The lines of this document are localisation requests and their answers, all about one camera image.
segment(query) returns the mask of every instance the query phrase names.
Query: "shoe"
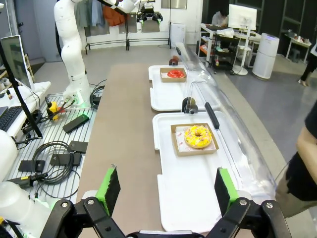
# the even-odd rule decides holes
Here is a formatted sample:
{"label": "shoe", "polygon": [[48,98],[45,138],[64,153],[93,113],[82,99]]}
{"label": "shoe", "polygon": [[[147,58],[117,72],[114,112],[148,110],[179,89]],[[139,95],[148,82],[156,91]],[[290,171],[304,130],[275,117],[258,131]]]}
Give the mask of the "shoe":
{"label": "shoe", "polygon": [[308,87],[307,83],[305,81],[301,80],[301,79],[298,80],[298,83],[300,83],[304,87]]}

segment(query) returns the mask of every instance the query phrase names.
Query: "donut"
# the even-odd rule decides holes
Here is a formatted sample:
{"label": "donut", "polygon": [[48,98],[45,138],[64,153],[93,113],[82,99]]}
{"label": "donut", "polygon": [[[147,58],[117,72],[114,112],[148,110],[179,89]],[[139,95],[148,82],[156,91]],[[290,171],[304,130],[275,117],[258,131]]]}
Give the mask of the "donut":
{"label": "donut", "polygon": [[167,76],[170,78],[183,78],[185,77],[185,74],[180,71],[180,70],[171,70],[170,72],[167,73]]}
{"label": "donut", "polygon": [[212,141],[211,132],[203,125],[194,125],[185,131],[185,142],[192,148],[203,149]]}

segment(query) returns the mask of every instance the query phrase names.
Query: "red donut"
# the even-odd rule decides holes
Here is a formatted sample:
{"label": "red donut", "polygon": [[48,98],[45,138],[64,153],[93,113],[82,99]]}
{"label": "red donut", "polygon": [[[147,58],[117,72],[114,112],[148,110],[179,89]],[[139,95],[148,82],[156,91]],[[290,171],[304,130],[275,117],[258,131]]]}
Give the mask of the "red donut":
{"label": "red donut", "polygon": [[183,78],[185,77],[185,74],[180,70],[174,69],[168,72],[167,76],[170,78]]}

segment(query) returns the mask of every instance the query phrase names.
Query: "khaki pants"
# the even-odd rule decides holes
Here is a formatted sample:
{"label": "khaki pants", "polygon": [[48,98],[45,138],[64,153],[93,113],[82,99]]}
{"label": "khaki pants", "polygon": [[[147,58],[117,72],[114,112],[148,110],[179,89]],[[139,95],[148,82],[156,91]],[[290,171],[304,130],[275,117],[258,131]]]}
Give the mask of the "khaki pants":
{"label": "khaki pants", "polygon": [[311,207],[317,206],[317,201],[302,201],[288,193],[286,171],[282,180],[278,183],[275,198],[285,218],[295,216]]}

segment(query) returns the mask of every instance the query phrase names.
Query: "person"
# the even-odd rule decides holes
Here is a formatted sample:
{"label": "person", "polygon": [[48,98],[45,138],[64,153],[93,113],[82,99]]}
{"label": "person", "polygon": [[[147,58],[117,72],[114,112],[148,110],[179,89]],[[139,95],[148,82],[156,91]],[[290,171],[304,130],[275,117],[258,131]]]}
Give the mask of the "person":
{"label": "person", "polygon": [[227,11],[225,9],[222,9],[216,12],[215,15],[213,15],[211,24],[215,26],[225,27],[228,25],[227,16],[228,16]]}
{"label": "person", "polygon": [[317,68],[317,51],[316,51],[317,49],[316,49],[316,46],[317,46],[317,39],[316,39],[316,44],[314,45],[314,47],[311,50],[311,53],[309,54],[308,64],[307,64],[306,70],[305,70],[304,74],[302,75],[302,77],[298,80],[298,82],[300,84],[302,84],[304,87],[309,86],[309,84],[307,82],[307,78]]}
{"label": "person", "polygon": [[305,119],[296,146],[298,152],[275,194],[285,218],[317,206],[317,102]]}

